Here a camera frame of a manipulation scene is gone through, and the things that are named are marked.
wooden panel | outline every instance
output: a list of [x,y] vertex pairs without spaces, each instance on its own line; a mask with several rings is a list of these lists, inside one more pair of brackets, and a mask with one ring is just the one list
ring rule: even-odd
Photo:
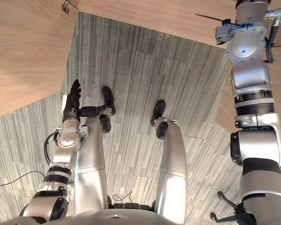
[[0,0],[0,115],[60,91],[77,18],[63,0]]
[[[215,28],[219,19],[235,18],[235,2],[231,0],[77,0],[79,11],[91,13],[165,32],[190,40],[216,45]],[[272,1],[269,9],[281,7],[281,0]]]

cable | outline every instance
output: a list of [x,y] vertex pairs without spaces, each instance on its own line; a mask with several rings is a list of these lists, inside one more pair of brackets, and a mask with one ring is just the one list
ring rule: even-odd
[[118,196],[118,195],[113,195],[113,196],[112,196],[112,199],[113,199],[114,201],[116,201],[116,202],[121,202],[121,203],[123,203],[123,200],[129,196],[130,202],[133,203],[132,200],[131,200],[131,198],[130,198],[131,194],[132,194],[132,190],[131,190],[125,197],[123,197],[123,198],[121,198],[121,197]]
[[30,172],[28,172],[28,173],[22,175],[22,176],[19,177],[18,179],[15,179],[15,180],[12,181],[12,182],[9,182],[9,183],[6,183],[6,184],[1,184],[0,187],[1,187],[1,186],[8,185],[8,184],[12,184],[12,183],[16,182],[17,180],[21,179],[22,177],[26,176],[26,175],[29,174],[29,173],[39,173],[39,174],[41,174],[41,175],[43,176],[43,178],[45,178],[45,175],[44,175],[43,173],[39,172],[39,171],[30,171]]
[[45,159],[46,159],[46,162],[48,163],[48,165],[50,164],[51,160],[49,158],[49,155],[48,155],[48,149],[47,149],[47,145],[49,144],[49,139],[50,137],[52,137],[53,135],[58,135],[58,132],[53,132],[52,134],[50,134],[49,136],[47,136],[45,142],[44,142],[44,156],[45,156]]

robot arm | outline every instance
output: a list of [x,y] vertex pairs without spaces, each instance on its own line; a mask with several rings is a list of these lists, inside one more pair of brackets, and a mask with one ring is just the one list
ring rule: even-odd
[[[242,202],[236,207],[240,224],[281,224],[281,126],[274,112],[269,70],[271,47],[281,8],[267,11],[268,0],[238,0],[235,24],[216,29],[218,44],[229,41],[227,55],[237,116],[231,134],[231,158],[243,166]],[[269,39],[267,17],[274,17]],[[268,60],[262,60],[266,46]]]

